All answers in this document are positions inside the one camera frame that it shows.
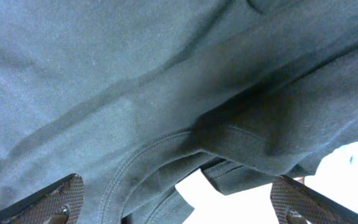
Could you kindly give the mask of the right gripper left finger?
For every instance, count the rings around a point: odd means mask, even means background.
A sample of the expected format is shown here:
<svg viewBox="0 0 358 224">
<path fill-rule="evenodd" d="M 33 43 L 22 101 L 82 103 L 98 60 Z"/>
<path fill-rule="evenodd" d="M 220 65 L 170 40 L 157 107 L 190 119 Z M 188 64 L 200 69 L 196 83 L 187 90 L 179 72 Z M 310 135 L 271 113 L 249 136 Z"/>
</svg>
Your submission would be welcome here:
<svg viewBox="0 0 358 224">
<path fill-rule="evenodd" d="M 85 185 L 78 174 L 70 174 L 0 211 L 0 224 L 48 223 L 61 216 L 76 224 L 84 203 Z"/>
</svg>

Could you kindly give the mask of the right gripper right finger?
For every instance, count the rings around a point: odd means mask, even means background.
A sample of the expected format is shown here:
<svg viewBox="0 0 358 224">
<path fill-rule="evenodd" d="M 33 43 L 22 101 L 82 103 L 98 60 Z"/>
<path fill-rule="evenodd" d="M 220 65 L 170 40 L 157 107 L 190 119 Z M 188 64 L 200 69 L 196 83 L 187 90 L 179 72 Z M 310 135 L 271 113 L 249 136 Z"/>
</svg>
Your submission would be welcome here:
<svg viewBox="0 0 358 224">
<path fill-rule="evenodd" d="M 358 224 L 358 214 L 304 184 L 281 175 L 270 191 L 279 224 Z"/>
</svg>

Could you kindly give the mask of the black t-shirt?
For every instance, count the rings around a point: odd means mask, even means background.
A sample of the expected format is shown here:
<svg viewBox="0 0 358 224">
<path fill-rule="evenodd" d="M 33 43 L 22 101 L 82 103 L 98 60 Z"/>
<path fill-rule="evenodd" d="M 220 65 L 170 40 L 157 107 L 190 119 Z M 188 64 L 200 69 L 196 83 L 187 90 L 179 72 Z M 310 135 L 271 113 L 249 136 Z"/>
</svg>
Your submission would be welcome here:
<svg viewBox="0 0 358 224">
<path fill-rule="evenodd" d="M 358 141 L 358 1 L 0 1 L 0 210 L 76 173 L 80 223 L 180 223 Z"/>
</svg>

